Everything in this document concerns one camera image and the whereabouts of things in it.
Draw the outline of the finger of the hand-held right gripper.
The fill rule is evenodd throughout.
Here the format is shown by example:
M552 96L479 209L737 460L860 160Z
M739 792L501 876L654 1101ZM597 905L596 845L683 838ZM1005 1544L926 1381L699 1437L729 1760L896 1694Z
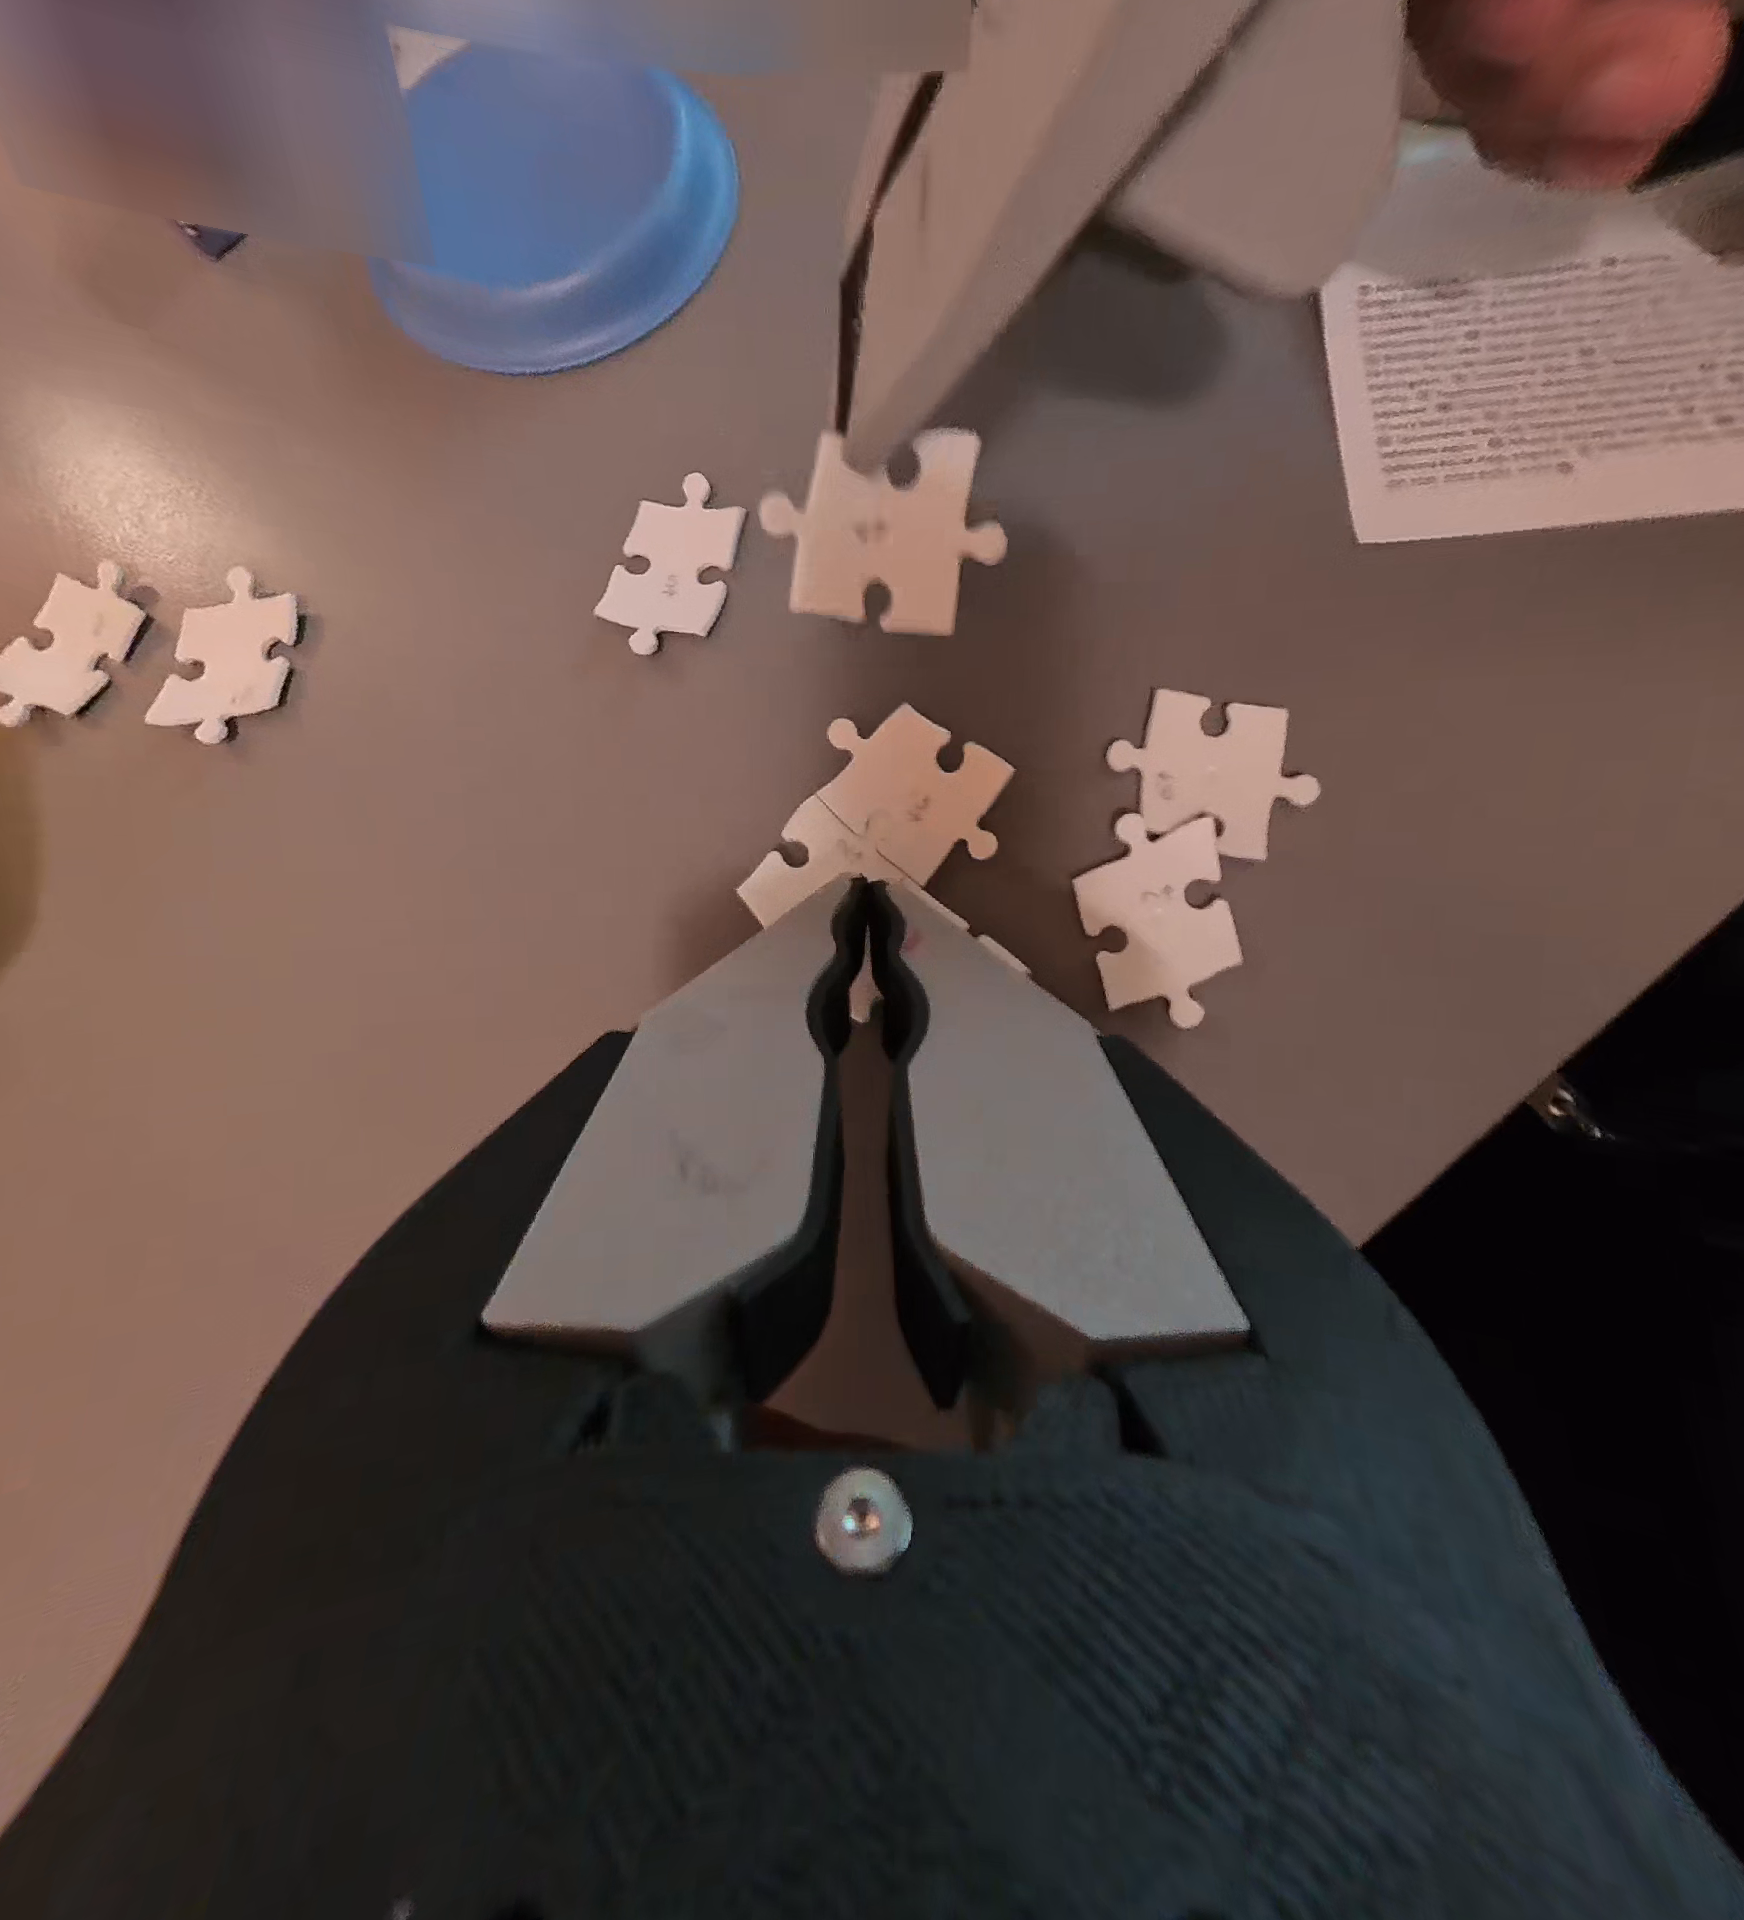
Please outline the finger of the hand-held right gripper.
M974 4L967 63L884 195L843 458L924 428L1253 4Z
M836 285L836 357L829 428L850 426L862 340L865 288L879 207L908 160L947 79L944 71L896 75L879 83L868 131L843 207L843 251Z

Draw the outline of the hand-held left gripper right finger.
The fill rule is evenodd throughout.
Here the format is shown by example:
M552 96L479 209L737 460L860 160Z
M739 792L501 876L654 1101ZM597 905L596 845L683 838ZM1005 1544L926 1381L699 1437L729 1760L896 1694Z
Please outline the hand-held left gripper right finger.
M896 1311L931 1403L1028 1412L1107 1362L1247 1345L1088 1019L900 882L868 886L868 968Z

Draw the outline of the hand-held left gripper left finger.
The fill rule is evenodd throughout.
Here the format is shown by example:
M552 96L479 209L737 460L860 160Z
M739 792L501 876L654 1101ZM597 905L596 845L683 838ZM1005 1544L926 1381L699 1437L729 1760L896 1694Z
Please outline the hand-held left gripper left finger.
M834 1299L838 1067L871 886L838 878L629 1033L490 1295L501 1339L763 1403Z

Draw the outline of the white curved puzzle piece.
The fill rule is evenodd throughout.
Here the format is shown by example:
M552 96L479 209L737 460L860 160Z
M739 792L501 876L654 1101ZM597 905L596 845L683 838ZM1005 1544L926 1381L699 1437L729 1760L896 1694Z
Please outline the white curved puzzle piece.
M294 668L299 601L260 594L247 564L225 570L225 599L188 608L170 671L153 694L144 723L186 731L201 744L227 743L247 717L275 709Z
M120 562L98 562L92 582L57 573L33 620L38 636L13 636L0 651L0 727L82 716L111 686L109 664L130 660L147 620Z
M931 428L911 440L915 475L896 484L884 468L860 472L841 454L841 437L826 431L814 447L802 501L769 492L758 525L795 543L789 612L860 623L871 588L887 601L884 633L950 636L956 626L965 562L1004 562L1000 521L967 518L980 437L969 428Z

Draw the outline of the joined white puzzle piece cluster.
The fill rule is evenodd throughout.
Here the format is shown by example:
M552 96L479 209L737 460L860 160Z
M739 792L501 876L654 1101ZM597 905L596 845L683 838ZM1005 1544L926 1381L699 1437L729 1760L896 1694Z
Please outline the joined white puzzle piece cluster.
M871 732L848 717L827 726L841 770L799 802L778 843L739 882L737 897L758 924L773 924L836 878L905 883L927 891L954 851L993 859L986 813L1014 776L1012 762L967 743L954 765L939 754L950 732L911 706Z

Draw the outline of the scatter of white puzzle pieces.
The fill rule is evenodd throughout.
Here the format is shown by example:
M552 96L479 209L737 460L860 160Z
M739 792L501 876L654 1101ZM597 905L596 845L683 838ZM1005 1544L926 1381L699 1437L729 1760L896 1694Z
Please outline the scatter of white puzzle pieces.
M688 470L677 501L637 503L596 615L637 656L667 636L708 636L743 529L745 510L713 506L709 482ZM1119 936L1094 955L1105 1007L1158 1001L1178 1027L1202 1019L1206 983L1241 967L1231 908L1218 896L1225 860L1264 860L1273 811L1322 792L1284 765L1284 708L1229 706L1218 731L1206 726L1210 711L1202 698L1157 689L1144 737L1107 746L1107 769L1134 774L1138 798L1114 823L1119 854L1073 882L1081 930Z

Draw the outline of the person's right hand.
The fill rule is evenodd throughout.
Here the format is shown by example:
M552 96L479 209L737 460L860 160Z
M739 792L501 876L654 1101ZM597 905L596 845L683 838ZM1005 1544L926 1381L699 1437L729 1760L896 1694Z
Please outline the person's right hand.
M1411 1L1411 50L1499 170L1564 187L1639 181L1717 90L1719 1Z

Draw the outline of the blue round plastic stand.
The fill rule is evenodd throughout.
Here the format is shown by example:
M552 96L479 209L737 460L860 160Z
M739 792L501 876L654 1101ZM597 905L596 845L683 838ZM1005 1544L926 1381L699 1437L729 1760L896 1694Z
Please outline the blue round plastic stand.
M681 77L468 44L405 90L429 261L372 256L372 292L417 346L506 374L602 361L709 281L739 166Z

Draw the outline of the white printed instruction leaflet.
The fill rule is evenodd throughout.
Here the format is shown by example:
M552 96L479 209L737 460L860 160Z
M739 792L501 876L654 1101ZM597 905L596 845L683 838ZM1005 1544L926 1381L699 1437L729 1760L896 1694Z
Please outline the white printed instruction leaflet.
M1591 193L1410 123L1320 316L1364 544L1744 510L1744 156Z

